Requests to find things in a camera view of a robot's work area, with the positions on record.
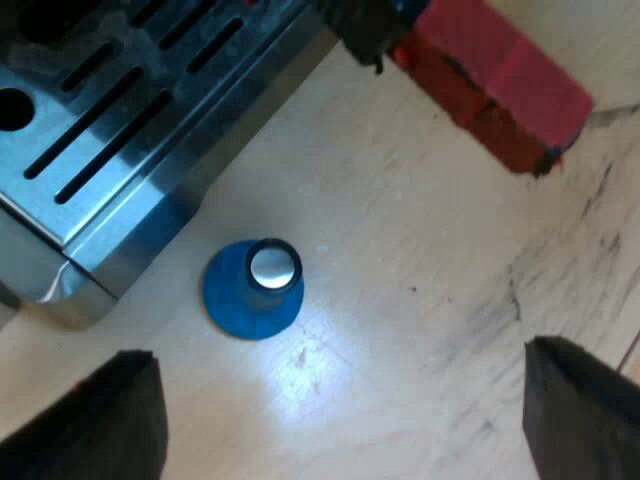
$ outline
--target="shiny metal top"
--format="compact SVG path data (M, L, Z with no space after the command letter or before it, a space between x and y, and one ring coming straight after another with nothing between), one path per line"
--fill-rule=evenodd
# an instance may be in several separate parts
M199 122L307 9L305 0L0 2L0 103L11 107L0 112L0 204L64 249L165 164L182 178L196 147L233 118L220 113L195 135ZM232 113L265 77L251 79ZM189 156L176 158L185 142ZM147 205L175 185L153 186Z
M278 290L286 287L296 274L293 258L279 247L266 247L251 260L251 274L261 286Z

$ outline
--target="black object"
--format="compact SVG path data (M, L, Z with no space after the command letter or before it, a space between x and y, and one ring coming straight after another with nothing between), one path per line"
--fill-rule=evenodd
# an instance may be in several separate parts
M558 337L526 347L524 431L542 480L640 478L640 389Z
M382 55L411 31L388 0L314 0L316 10L363 66L382 73Z
M119 353L0 444L11 480L158 480L168 426L158 361Z

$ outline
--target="metal edge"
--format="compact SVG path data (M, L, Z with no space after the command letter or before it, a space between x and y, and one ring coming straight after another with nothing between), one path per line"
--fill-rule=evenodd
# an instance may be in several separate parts
M20 299L41 306L63 325L80 329L93 325L115 305L113 296L2 209L0 227L0 300L9 312L2 317L13 316Z

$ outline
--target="light wood surface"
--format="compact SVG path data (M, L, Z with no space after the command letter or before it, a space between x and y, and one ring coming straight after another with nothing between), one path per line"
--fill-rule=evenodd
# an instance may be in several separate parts
M618 367L640 330L639 131L597 114L564 168L515 177L400 72L338 47L108 318L73 333L22 310L2 330L0 438L143 348L165 480L533 479L524 342L562 334ZM305 304L283 334L236 341L203 310L203 270L264 236L298 247Z

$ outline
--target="slot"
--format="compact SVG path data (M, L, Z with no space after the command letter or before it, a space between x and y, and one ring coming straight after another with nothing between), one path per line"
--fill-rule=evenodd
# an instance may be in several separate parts
M191 10L187 16L160 41L160 48L162 50L169 50L185 33L198 23L216 3L217 0L200 0L198 6Z
M216 35L209 45L207 45L187 67L189 73L198 73L209 60L211 60L224 47L233 36L244 26L244 22L239 18L234 18Z
M58 204L65 204L84 187L106 164L115 157L154 117L171 101L171 92L164 90L149 103L126 127L124 127L96 157L91 160L55 196Z
M107 58L113 55L114 51L115 47L112 43L105 43L62 82L62 90L70 92L76 88L84 79L100 68L107 61Z
M89 128L104 112L118 101L131 87L142 77L141 67L134 67L116 83L93 107L91 107L80 119L46 152L44 152L24 172L25 178L33 180L40 175L82 132Z
M167 4L167 0L149 0L131 19L131 26L140 28L147 23L151 17L160 11Z

